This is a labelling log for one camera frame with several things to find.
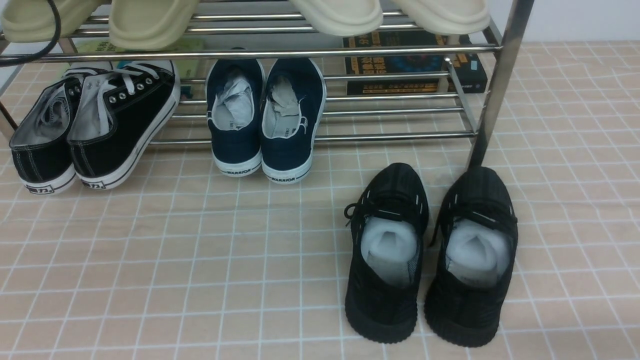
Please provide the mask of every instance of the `pair of shoes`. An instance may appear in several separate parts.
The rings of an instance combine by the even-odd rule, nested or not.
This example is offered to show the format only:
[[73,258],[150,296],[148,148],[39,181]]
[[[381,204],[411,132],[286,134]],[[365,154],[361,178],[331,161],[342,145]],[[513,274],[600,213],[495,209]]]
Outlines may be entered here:
[[173,115],[180,79],[172,61],[73,64],[47,87],[9,146],[25,187],[60,193],[76,175],[91,189],[122,184]]
[[218,60],[206,92],[213,158],[223,174],[262,167],[272,182],[293,184],[309,173],[326,100],[311,59],[278,59],[266,78],[258,60]]
[[[429,219],[420,177],[407,164],[391,164],[345,216],[353,237],[347,319],[367,339],[403,341],[417,321]],[[444,197],[433,240],[438,230],[444,239],[424,303],[427,323],[446,341],[483,346],[497,332],[518,243],[517,219],[500,177],[484,167],[466,171]]]
[[[393,0],[405,14],[430,33],[466,35],[481,31],[491,20],[486,0]],[[379,0],[290,0],[322,33],[350,37],[380,27]]]
[[[200,0],[113,0],[111,43],[126,49],[158,50],[183,34]],[[103,0],[55,0],[63,37],[71,35]],[[10,0],[0,19],[7,40],[37,42],[54,33],[53,14],[42,0]]]

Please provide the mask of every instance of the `stainless steel shoe rack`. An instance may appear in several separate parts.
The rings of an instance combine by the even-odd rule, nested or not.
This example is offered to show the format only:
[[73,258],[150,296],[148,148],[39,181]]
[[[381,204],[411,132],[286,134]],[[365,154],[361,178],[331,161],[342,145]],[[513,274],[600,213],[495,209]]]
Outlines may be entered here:
[[[203,3],[213,2],[213,0],[202,0]],[[411,74],[374,74],[374,75],[326,75],[327,81],[362,81],[380,79],[427,79],[437,78],[445,81],[450,78],[455,86],[455,92],[438,92],[433,94],[399,94],[399,95],[361,95],[361,96],[338,96],[327,98],[328,102],[342,101],[382,101],[401,99],[422,99],[429,101],[432,99],[454,99],[455,106],[438,106],[423,108],[383,108],[359,111],[326,111],[325,117],[371,117],[385,115],[420,115],[429,113],[453,113],[460,116],[465,124],[465,130],[447,132],[420,132],[420,133],[378,133],[366,135],[331,135],[318,136],[317,142],[371,142],[371,141],[401,141],[420,139],[443,139],[443,138],[469,138],[472,141],[472,150],[469,155],[468,166],[481,165],[484,159],[486,148],[491,138],[495,126],[498,112],[502,106],[509,79],[522,43],[522,36],[531,14],[534,0],[513,0],[511,12],[507,21],[504,35],[500,34],[495,23],[486,28],[483,33],[487,40],[486,44],[474,45],[443,45],[443,46],[422,46],[422,47],[372,47],[365,49],[300,49],[294,51],[247,51],[247,50],[220,50],[220,51],[197,51],[190,53],[162,53],[162,52],[135,52],[135,53],[100,53],[100,54],[79,54],[73,43],[73,38],[106,38],[109,31],[106,28],[95,28],[95,25],[108,23],[107,16],[92,16],[86,24],[88,28],[77,30],[69,38],[60,40],[63,54],[50,54],[42,58],[42,63],[62,63],[77,61],[118,61],[118,60],[169,60],[169,59],[233,59],[233,58],[285,58],[285,57],[327,57],[327,56],[390,56],[390,55],[422,55],[422,54],[444,54],[445,60],[443,70],[440,72],[423,72]],[[387,24],[387,20],[401,20],[394,24]],[[278,21],[283,20],[303,20],[299,13],[269,13],[251,15],[205,15],[196,14],[193,22],[218,22],[233,25],[234,22],[251,21]],[[385,12],[385,24],[382,29],[415,29],[418,28],[408,17],[399,11]],[[225,34],[282,34],[282,33],[313,33],[315,30],[309,25],[296,26],[245,26],[245,27],[222,27],[214,28],[190,27],[187,35],[225,35]],[[0,53],[4,51],[8,42],[4,35],[0,35]],[[460,82],[451,62],[452,56],[448,54],[458,53],[493,53],[496,59],[493,76],[491,78],[484,106],[479,118],[473,116],[470,106],[462,91]],[[0,58],[14,58],[14,56],[0,56]],[[205,79],[183,79],[182,83],[192,85],[203,85]],[[205,104],[205,100],[182,101],[184,105]],[[180,120],[203,120],[205,115],[194,115],[188,113],[176,113],[172,121]],[[6,108],[0,103],[0,131],[9,139],[17,125],[8,113]],[[174,140],[154,140],[152,145],[202,145],[210,143],[211,139],[174,139]]]

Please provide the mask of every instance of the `cream slide sandal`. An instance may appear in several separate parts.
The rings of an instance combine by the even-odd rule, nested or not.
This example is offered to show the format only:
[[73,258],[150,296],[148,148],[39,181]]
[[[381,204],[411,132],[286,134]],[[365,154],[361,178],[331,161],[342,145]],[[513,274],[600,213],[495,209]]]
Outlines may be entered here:
[[[102,0],[54,0],[62,20],[61,36],[77,30]],[[51,7],[43,0],[9,0],[0,18],[4,35],[11,42],[49,41],[55,25]]]
[[200,0],[113,0],[109,39],[118,47],[158,50],[184,34]]
[[352,37],[382,25],[379,0],[289,0],[321,33]]
[[441,35],[484,30],[491,16],[486,0],[393,0],[418,26]]

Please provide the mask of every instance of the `dark book cover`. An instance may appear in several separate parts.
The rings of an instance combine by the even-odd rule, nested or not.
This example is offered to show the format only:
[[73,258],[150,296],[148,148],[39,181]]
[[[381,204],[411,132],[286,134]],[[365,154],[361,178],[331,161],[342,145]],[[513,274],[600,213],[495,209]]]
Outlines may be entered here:
[[[374,31],[358,37],[344,38],[344,47],[386,47],[444,45],[447,38],[424,30]],[[471,44],[468,36],[460,37],[461,44]],[[406,74],[441,71],[443,55],[352,57],[345,58],[347,74]],[[465,93],[481,94],[486,89],[487,76],[477,54],[457,54],[456,73]],[[348,81],[348,95],[406,94],[436,92],[438,79]],[[454,91],[449,82],[449,91]]]

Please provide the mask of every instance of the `tiled floor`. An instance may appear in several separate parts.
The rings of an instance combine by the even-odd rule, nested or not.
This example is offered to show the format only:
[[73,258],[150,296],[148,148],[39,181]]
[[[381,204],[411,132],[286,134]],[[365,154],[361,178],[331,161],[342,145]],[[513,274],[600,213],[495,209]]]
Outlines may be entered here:
[[[57,75],[28,65],[2,101],[21,118]],[[41,198],[19,184],[2,139],[0,359],[637,359],[639,84],[639,42],[523,49],[485,161],[515,200],[517,269],[500,331],[477,349],[443,342],[422,315],[410,339],[382,346],[342,312],[344,206],[404,161],[437,214],[466,140],[319,145],[295,186],[223,177],[206,148],[149,150],[116,190]],[[462,129],[428,118],[329,119],[321,133]],[[201,122],[162,134],[206,135]],[[425,262],[420,299],[435,252]]]

